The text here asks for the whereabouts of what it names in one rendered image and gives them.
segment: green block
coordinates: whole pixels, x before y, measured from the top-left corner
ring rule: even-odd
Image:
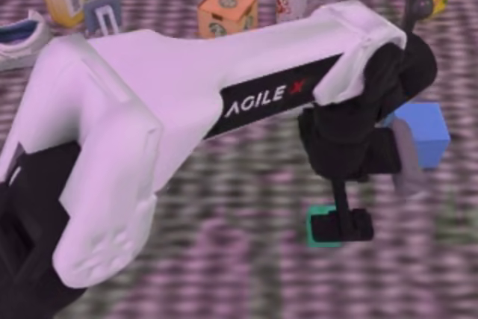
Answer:
[[[307,246],[311,248],[339,248],[342,247],[341,242],[316,242],[312,237],[311,216],[316,214],[328,214],[334,211],[334,205],[311,205],[307,210],[307,221],[305,223],[307,228]]]

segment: plaid cloth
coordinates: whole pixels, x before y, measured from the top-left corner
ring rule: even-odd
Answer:
[[[195,37],[199,1],[123,0],[125,27]],[[273,22],[274,1],[260,0],[261,25]],[[394,21],[403,8],[362,1]],[[0,23],[28,8],[45,11],[42,0],[0,0]],[[376,239],[307,248],[304,209],[331,195],[309,168],[292,111],[202,144],[161,194],[140,257],[58,319],[478,318],[478,245],[452,236],[477,201],[478,0],[450,0],[417,33],[440,65],[422,97],[441,103],[452,135],[429,173],[430,197],[399,199],[387,176],[350,186],[351,205],[372,212]],[[27,80],[28,70],[0,74],[0,140]],[[451,191],[457,212],[437,222]]]

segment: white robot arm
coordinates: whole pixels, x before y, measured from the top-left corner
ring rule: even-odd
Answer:
[[[69,141],[81,151],[60,203],[69,215],[53,255],[61,281],[86,288],[141,251],[155,193],[202,140],[315,101],[363,90],[369,58],[406,35],[359,1],[215,40],[135,31],[52,41],[38,58],[0,156]]]

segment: sneaker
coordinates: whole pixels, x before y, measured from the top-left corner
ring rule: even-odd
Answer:
[[[46,21],[34,10],[27,19],[0,26],[0,71],[33,66],[52,38]]]

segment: white sneaker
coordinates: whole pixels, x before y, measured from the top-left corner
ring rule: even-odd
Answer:
[[[29,10],[28,18],[0,26],[0,71],[31,67],[53,38],[44,18]]]

